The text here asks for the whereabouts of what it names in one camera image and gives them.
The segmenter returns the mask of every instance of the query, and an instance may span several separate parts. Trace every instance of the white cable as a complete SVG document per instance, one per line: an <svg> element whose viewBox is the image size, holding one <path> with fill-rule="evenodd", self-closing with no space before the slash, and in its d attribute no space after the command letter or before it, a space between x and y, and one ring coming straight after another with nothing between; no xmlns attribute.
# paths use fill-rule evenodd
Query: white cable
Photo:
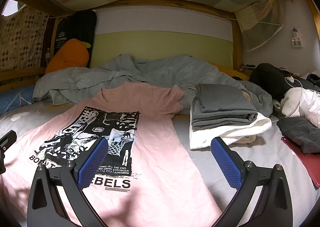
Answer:
<svg viewBox="0 0 320 227"><path fill-rule="evenodd" d="M290 117L293 113L295 113L295 111L297 110L297 108L300 106L300 100L301 100L301 98L302 98L302 93L303 93L303 87L302 87L302 83L301 83L299 80L293 78L292 76L286 77L284 80L285 80L285 82L286 82L289 86L291 86L292 88L294 88L294 87L293 87L291 84L289 84L288 81L290 81L291 83L294 83L294 80L296 80L296 81L298 81L299 84L301 85L301 94L300 94L299 102L298 102L297 106L293 109L293 111L290 112L289 115L285 116L285 117L287 118L287 117Z"/></svg>

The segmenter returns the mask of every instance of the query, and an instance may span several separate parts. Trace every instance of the water bottle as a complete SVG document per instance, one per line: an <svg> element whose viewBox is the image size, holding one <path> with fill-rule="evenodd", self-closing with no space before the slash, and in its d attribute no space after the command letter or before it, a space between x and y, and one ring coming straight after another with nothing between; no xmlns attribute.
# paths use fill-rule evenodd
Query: water bottle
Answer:
<svg viewBox="0 0 320 227"><path fill-rule="evenodd" d="M47 65L50 62L50 48L47 48L47 52L45 53L45 62Z"/></svg>

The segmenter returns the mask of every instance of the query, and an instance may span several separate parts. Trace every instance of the green wall stripe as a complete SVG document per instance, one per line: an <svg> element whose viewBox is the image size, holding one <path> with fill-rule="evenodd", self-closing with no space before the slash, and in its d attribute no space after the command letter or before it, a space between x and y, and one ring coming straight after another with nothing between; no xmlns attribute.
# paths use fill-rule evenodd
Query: green wall stripe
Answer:
<svg viewBox="0 0 320 227"><path fill-rule="evenodd" d="M154 30L114 32L95 35L90 67L128 53L147 60L188 54L232 68L232 51L231 41L211 36Z"/></svg>

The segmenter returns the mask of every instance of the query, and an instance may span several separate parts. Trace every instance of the basketball net graphic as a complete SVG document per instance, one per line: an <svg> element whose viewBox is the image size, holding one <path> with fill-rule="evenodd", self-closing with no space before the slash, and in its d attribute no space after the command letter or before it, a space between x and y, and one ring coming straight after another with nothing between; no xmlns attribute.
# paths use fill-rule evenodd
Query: basketball net graphic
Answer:
<svg viewBox="0 0 320 227"><path fill-rule="evenodd" d="M122 132L116 129L112 129L110 137L108 139L108 145L109 145L108 154L120 156L120 152L124 147L124 144L134 140L130 138L131 137L130 135L131 134L128 134L128 132Z"/></svg>

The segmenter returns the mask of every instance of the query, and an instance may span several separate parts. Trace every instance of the plaid curtain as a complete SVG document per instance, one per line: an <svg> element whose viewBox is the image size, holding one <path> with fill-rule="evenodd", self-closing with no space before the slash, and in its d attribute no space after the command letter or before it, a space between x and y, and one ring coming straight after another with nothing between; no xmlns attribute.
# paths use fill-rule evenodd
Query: plaid curtain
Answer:
<svg viewBox="0 0 320 227"><path fill-rule="evenodd" d="M49 15L30 6L0 17L0 72L40 67Z"/></svg>

